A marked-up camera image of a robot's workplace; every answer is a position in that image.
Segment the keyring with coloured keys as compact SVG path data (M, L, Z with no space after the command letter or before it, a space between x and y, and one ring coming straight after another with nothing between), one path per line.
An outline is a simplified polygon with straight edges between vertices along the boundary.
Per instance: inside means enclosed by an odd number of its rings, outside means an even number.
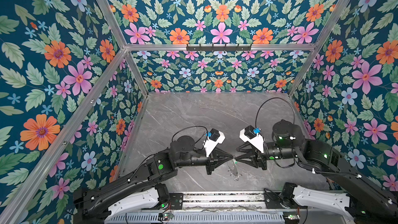
M230 176L233 177L234 181L239 181L239 177L241 174L238 172L237 166L236 166L236 160L232 159L227 162L227 167L228 171L230 172Z

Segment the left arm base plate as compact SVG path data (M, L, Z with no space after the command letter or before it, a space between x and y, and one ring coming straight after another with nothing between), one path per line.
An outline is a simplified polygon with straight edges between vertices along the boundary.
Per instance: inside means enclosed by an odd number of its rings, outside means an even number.
M161 194L158 197L158 204L154 207L155 209L171 209L181 210L183 206L184 194L183 193L171 193Z

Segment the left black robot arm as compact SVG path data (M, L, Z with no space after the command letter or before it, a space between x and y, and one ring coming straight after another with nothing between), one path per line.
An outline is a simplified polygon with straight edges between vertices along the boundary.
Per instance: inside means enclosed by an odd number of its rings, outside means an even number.
M80 189L74 192L77 213L75 224L104 224L116 216L141 209L171 207L171 197L164 184L177 176L182 167L205 167L210 175L217 167L234 157L219 148L210 154L195 147L195 140L187 135L171 142L170 147L145 160L133 172L105 186Z

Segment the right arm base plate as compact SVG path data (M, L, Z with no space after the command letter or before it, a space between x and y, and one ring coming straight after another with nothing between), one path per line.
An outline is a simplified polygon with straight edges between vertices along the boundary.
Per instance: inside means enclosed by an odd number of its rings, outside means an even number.
M298 185L295 183L285 183L281 192L275 192L268 188L263 189L264 202L268 209L294 209L298 204L294 201L294 190Z

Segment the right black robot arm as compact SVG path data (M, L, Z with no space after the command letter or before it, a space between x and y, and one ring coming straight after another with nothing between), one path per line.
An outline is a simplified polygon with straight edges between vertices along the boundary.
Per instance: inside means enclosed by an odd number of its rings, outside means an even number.
M299 167L319 174L339 185L344 193L306 189L285 183L280 193L284 206L308 206L334 212L356 224L396 224L398 195L383 190L352 166L331 145L307 139L301 128L281 120L273 125L272 140L267 143L259 128L251 125L239 133L244 142L238 148L243 155L236 161L254 168L267 169L267 162L293 159Z

